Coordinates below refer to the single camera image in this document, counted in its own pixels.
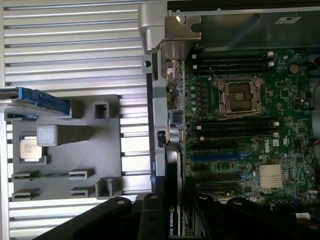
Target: chipset heatsink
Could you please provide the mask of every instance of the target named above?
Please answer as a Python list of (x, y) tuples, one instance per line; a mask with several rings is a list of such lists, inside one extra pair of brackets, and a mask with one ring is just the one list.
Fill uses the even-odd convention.
[(265, 112), (262, 106), (261, 86), (264, 81), (258, 77), (228, 77), (213, 83), (219, 89), (219, 108), (215, 114), (234, 117), (250, 113)]
[(259, 167), (260, 187), (278, 189), (285, 186), (284, 170), (281, 164), (266, 164)]

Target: green circuit board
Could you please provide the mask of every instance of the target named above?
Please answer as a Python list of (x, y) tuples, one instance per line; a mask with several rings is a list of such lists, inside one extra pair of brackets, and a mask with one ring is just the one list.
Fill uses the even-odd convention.
[(315, 201), (306, 61), (305, 50), (287, 49), (189, 56), (183, 166), (200, 192), (261, 204)]

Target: cpu socket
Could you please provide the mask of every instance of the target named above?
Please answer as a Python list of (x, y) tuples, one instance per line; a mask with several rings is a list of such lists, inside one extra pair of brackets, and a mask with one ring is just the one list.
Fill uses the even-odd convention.
[(261, 86), (264, 81), (258, 77), (220, 78), (213, 85), (219, 89), (219, 108), (214, 113), (225, 117), (262, 113)]

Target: ribbed metal surface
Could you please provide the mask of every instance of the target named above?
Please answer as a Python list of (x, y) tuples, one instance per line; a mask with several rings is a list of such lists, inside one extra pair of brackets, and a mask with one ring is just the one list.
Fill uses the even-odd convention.
[[(120, 96), (123, 191), (132, 200), (151, 190), (146, 80), (137, 19), (141, 2), (2, 1), (7, 88), (25, 86), (58, 97)], [(7, 138), (12, 138), (11, 125)], [(12, 154), (8, 144), (7, 158)], [(13, 164), (7, 167), (10, 177)], [(8, 189), (10, 197), (12, 183)], [(2, 230), (3, 239), (31, 239), (101, 202), (92, 198), (9, 202), (9, 231)]]

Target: blue pcie slot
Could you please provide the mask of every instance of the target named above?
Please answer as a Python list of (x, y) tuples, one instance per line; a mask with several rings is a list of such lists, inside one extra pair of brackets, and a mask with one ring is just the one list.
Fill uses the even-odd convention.
[(224, 155), (196, 155), (192, 156), (191, 160), (194, 162), (197, 161), (234, 161), (240, 160), (243, 157), (240, 154), (224, 154)]

